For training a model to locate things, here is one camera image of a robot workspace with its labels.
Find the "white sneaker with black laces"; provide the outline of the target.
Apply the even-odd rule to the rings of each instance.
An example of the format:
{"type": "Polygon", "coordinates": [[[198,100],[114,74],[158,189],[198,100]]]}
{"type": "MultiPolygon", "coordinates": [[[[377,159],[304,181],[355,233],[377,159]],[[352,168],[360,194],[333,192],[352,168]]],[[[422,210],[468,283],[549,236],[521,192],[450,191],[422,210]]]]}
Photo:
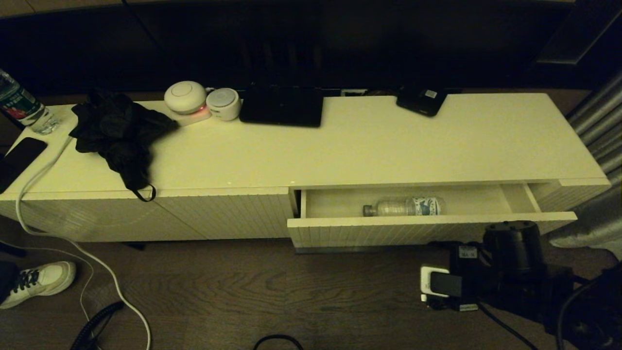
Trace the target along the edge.
{"type": "Polygon", "coordinates": [[[49,297],[64,292],[76,277],[76,264],[53,262],[21,270],[11,277],[0,292],[0,310],[18,306],[34,297],[49,297]]]}

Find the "white cylindrical speaker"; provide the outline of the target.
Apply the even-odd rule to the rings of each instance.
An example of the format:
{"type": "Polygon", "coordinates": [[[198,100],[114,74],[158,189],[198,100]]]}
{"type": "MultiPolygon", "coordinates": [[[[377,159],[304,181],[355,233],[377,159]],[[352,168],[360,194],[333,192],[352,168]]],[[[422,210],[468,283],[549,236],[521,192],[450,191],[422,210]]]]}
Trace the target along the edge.
{"type": "Polygon", "coordinates": [[[242,108],[238,92],[231,88],[214,89],[207,95],[206,104],[211,115],[222,121],[235,120],[242,108]]]}

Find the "clear bottle with grey cap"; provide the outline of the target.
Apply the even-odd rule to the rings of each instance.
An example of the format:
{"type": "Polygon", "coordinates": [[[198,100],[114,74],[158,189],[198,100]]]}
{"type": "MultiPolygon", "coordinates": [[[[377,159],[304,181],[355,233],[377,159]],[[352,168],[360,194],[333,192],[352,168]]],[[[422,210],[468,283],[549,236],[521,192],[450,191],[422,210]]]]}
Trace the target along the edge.
{"type": "Polygon", "coordinates": [[[447,205],[438,196],[408,196],[382,198],[375,204],[362,207],[364,217],[438,216],[445,213],[447,205]]]}

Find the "dark trouser leg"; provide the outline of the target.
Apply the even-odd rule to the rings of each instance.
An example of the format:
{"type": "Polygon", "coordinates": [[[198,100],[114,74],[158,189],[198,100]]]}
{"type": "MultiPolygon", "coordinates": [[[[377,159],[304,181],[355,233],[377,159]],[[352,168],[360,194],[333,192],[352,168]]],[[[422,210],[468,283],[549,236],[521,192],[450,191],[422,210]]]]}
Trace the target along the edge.
{"type": "Polygon", "coordinates": [[[0,261],[0,304],[9,297],[19,272],[17,264],[0,261]]]}

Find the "small black device with sticker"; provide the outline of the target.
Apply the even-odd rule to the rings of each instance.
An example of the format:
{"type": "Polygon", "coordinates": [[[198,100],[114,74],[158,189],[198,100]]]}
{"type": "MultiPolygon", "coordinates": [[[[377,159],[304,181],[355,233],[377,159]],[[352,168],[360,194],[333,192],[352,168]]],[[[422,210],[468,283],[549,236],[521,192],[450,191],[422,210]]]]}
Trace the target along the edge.
{"type": "Polygon", "coordinates": [[[435,117],[447,95],[448,91],[442,88],[404,87],[396,95],[396,104],[408,111],[435,117]]]}

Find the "black rectangular frame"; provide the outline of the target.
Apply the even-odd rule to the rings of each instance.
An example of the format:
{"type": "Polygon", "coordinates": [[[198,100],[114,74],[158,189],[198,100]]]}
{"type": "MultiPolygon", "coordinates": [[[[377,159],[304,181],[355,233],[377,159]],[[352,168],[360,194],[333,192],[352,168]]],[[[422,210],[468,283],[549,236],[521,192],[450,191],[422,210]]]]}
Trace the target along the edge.
{"type": "Polygon", "coordinates": [[[622,0],[575,0],[536,62],[576,65],[622,15],[622,0]]]}

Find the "white low cabinet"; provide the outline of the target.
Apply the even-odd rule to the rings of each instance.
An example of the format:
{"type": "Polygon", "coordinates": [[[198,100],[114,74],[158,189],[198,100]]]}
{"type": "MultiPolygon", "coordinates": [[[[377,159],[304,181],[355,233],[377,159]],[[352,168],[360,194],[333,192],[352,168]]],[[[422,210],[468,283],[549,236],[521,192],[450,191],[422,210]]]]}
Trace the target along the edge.
{"type": "MultiPolygon", "coordinates": [[[[52,109],[64,122],[42,137],[45,151],[0,193],[0,217],[16,218],[18,193],[54,157],[25,196],[138,199],[102,157],[78,153],[73,141],[64,147],[76,117],[70,105],[52,109]]],[[[540,208],[573,212],[611,186],[543,93],[450,95],[433,118],[399,108],[393,97],[328,97],[320,128],[212,117],[158,140],[152,153],[157,195],[287,187],[297,197],[294,219],[309,189],[526,184],[540,208]]]]}

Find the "white power strip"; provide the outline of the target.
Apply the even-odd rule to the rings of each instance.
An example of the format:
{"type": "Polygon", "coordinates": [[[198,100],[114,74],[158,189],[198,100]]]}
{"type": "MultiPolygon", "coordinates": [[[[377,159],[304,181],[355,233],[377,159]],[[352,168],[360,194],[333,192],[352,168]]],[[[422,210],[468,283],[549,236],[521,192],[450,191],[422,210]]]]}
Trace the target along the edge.
{"type": "Polygon", "coordinates": [[[185,127],[191,124],[208,120],[211,117],[211,111],[208,109],[208,106],[203,105],[197,111],[190,114],[180,114],[170,110],[168,112],[168,116],[173,121],[176,121],[178,123],[178,126],[185,127]]]}

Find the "white drawer with dark handle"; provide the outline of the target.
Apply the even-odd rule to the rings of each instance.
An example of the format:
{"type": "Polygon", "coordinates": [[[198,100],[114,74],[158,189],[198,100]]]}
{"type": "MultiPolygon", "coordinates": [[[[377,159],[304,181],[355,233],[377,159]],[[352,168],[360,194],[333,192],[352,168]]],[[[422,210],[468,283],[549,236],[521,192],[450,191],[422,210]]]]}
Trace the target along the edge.
{"type": "Polygon", "coordinates": [[[540,208],[526,184],[309,189],[302,191],[300,217],[288,220],[287,230],[300,250],[480,241],[486,226],[505,221],[532,221],[544,234],[576,219],[574,212],[540,208]],[[442,214],[363,214],[364,205],[411,197],[440,198],[442,214]]]}

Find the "water bottle with red label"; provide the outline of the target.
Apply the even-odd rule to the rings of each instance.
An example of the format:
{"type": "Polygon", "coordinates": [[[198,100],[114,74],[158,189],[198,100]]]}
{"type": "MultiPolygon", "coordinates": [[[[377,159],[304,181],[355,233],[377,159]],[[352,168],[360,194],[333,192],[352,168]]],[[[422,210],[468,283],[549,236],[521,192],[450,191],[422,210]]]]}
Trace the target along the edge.
{"type": "Polygon", "coordinates": [[[2,69],[0,111],[40,135],[49,135],[60,125],[60,121],[39,99],[2,69]]]}

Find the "black rectangular set-top box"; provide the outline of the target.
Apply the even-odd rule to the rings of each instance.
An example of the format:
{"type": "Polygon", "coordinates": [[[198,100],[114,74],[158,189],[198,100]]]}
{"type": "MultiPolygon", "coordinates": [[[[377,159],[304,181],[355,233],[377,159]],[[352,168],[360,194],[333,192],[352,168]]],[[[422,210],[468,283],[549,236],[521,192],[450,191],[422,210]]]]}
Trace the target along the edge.
{"type": "Polygon", "coordinates": [[[244,123],[318,128],[323,106],[318,88],[252,87],[244,93],[239,118],[244,123]]]}

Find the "white dome-shaped device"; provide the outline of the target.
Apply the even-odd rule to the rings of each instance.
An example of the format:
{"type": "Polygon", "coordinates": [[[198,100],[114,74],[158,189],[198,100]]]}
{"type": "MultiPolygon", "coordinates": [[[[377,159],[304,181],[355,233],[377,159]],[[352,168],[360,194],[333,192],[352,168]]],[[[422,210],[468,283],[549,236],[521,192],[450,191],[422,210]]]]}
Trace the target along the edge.
{"type": "Polygon", "coordinates": [[[189,115],[204,109],[207,92],[200,83],[181,81],[169,86],[164,94],[164,104],[174,113],[189,115]]]}

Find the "grey curtain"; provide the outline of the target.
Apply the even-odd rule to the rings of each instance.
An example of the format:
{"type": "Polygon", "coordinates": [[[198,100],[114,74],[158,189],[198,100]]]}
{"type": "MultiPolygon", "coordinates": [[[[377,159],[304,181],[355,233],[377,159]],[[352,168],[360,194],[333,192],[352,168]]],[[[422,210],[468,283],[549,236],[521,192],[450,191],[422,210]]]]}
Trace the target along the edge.
{"type": "Polygon", "coordinates": [[[551,233],[558,248],[604,249],[622,261],[622,68],[568,115],[611,187],[578,205],[578,221],[551,233]]]}

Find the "black smartphone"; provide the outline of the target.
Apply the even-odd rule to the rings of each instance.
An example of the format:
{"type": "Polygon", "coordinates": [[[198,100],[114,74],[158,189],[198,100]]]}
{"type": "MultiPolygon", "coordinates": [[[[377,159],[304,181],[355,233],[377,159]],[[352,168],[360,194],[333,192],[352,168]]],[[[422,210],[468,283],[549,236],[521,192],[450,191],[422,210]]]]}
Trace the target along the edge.
{"type": "Polygon", "coordinates": [[[26,137],[0,159],[0,193],[8,189],[47,146],[44,141],[26,137]]]}

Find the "large black television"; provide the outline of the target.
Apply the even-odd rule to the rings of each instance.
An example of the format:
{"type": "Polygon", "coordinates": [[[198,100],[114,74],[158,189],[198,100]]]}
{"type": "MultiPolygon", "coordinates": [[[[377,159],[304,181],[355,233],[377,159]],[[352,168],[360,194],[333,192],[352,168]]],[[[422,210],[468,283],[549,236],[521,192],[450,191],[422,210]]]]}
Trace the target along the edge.
{"type": "Polygon", "coordinates": [[[39,95],[104,88],[495,86],[574,8],[535,0],[202,0],[0,18],[0,69],[39,95]]]}

